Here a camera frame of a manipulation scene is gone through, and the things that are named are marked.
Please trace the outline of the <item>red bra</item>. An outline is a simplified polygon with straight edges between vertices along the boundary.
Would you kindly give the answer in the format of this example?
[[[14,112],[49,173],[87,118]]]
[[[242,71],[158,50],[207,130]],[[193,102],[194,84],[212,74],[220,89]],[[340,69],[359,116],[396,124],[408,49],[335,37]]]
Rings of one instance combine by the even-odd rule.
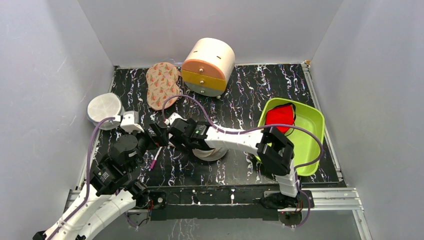
[[[265,116],[265,124],[285,124],[294,126],[296,118],[296,106],[293,103],[288,102],[269,110]]]

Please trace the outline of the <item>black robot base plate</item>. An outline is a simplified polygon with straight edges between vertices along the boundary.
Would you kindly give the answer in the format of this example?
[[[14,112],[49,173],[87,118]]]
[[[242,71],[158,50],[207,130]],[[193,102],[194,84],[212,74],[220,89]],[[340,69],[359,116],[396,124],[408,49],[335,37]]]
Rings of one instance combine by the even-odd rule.
[[[176,219],[262,219],[277,221],[278,210],[295,208],[275,184],[151,187],[152,221]]]

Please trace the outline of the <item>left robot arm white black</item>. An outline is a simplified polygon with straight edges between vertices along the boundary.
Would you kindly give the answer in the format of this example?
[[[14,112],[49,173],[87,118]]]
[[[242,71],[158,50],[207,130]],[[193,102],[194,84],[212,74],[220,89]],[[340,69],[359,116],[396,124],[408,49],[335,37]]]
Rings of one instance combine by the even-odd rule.
[[[131,180],[149,150],[166,146],[167,125],[151,123],[149,130],[132,130],[120,136],[89,174],[78,197],[49,229],[37,232],[34,240],[92,240],[105,227],[133,207],[149,203],[147,186]]]

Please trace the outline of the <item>white mesh laundry bag beige zipper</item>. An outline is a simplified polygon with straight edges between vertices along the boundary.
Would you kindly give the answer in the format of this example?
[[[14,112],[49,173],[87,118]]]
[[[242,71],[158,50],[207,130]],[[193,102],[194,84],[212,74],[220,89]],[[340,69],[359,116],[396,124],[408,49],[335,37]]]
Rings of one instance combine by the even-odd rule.
[[[223,158],[228,152],[227,148],[219,147],[211,150],[193,149],[192,153],[195,157],[202,161],[213,162]]]

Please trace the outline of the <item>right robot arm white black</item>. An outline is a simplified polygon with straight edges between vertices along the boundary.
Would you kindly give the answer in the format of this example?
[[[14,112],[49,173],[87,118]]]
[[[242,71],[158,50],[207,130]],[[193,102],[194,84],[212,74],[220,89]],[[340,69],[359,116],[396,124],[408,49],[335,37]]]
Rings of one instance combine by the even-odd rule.
[[[295,207],[302,199],[294,171],[294,144],[277,127],[242,129],[213,127],[208,122],[183,119],[178,114],[165,120],[169,140],[175,147],[187,149],[202,161],[222,158],[228,150],[246,152],[258,157],[279,185],[282,202]]]

